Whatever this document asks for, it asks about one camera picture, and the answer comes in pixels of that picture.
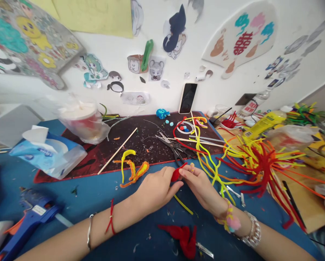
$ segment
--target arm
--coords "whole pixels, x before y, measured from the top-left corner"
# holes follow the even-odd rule
[[[183,186],[183,182],[178,181],[170,187],[173,171],[174,168],[172,167],[164,167],[156,173],[148,174],[134,194],[114,206],[112,220],[115,233],[137,223],[171,200],[173,195]],[[108,208],[96,214],[92,219],[91,249],[96,248],[113,236],[111,228],[105,233],[110,221],[110,210]],[[81,260],[89,253],[87,247],[89,225],[90,219],[85,219],[26,252],[17,260]]]
[[[199,200],[200,204],[212,215],[223,218],[226,215],[228,205],[226,201],[217,193],[211,185],[206,173],[201,169],[194,168],[191,173],[191,166],[186,165],[180,169],[180,174]],[[247,236],[251,232],[252,222],[247,214],[236,207],[233,215],[237,216],[241,223],[241,228],[235,232],[239,237]],[[285,261],[285,260],[314,260],[300,246],[276,232],[272,228],[259,222],[261,228],[261,240],[254,249],[266,261]]]

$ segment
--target phone screen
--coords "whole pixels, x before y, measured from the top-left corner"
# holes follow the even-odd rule
[[[192,110],[193,100],[196,93],[196,83],[186,83],[182,96],[180,113],[190,113]]]

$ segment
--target hand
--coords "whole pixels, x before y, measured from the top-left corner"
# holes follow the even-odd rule
[[[135,202],[141,208],[144,216],[165,206],[183,186],[182,181],[177,181],[170,187],[174,170],[172,167],[163,167],[158,172],[148,174],[133,194]]]
[[[180,174],[185,179],[203,208],[209,211],[212,215],[218,218],[221,217],[228,209],[227,202],[212,186],[206,173],[201,169],[194,169],[194,173],[191,173],[190,171],[192,170],[192,167],[190,165],[185,165],[180,169]]]

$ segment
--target blue table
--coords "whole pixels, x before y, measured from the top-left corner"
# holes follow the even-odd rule
[[[65,129],[58,120],[44,121],[40,125],[48,127],[51,133],[58,135],[61,135]],[[189,159],[188,163],[192,161],[197,167],[200,167],[197,160]],[[174,162],[165,165],[175,167]],[[163,165],[154,165],[150,167],[149,171],[156,172],[162,167]],[[36,172],[37,169],[27,162],[17,157],[11,157],[7,153],[0,154],[0,221],[13,220],[17,222],[22,218],[23,209],[18,203],[20,186],[47,190],[54,194],[57,202],[65,206],[62,215],[71,222],[77,223],[88,218],[94,212],[109,208],[112,198],[115,198],[115,202],[120,202],[130,196],[137,190],[144,178],[127,188],[116,189],[122,179],[120,171],[55,183],[33,184]],[[243,178],[244,176],[225,164],[221,165],[219,172],[228,177]],[[126,178],[130,175],[130,170],[127,170]],[[76,186],[78,186],[77,197],[71,193]],[[217,182],[215,187],[218,191],[220,190]],[[239,187],[231,187],[239,192]],[[171,240],[170,235],[165,231],[159,230],[158,224],[196,225],[197,241],[214,253],[215,260],[261,260],[255,251],[228,234],[223,226],[215,222],[211,214],[202,208],[187,185],[181,188],[177,196],[194,212],[193,216],[173,198],[162,209],[99,246],[85,260],[185,260],[179,243]],[[237,207],[243,209],[240,200],[236,197],[234,199]],[[245,202],[246,208],[243,210],[252,213],[259,221],[296,242],[316,259],[322,259],[318,249],[295,223],[287,230],[282,228],[282,223],[288,220],[288,215],[268,193],[265,193],[260,199],[245,195]],[[57,220],[41,225],[20,254],[64,229],[64,225]],[[84,235],[84,244],[86,244],[86,235]],[[197,255],[196,260],[210,260],[210,258]]]

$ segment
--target smartphone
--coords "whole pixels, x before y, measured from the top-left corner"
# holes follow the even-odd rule
[[[178,110],[180,114],[189,114],[191,112],[197,87],[198,84],[196,83],[186,83],[183,87],[180,109]]]

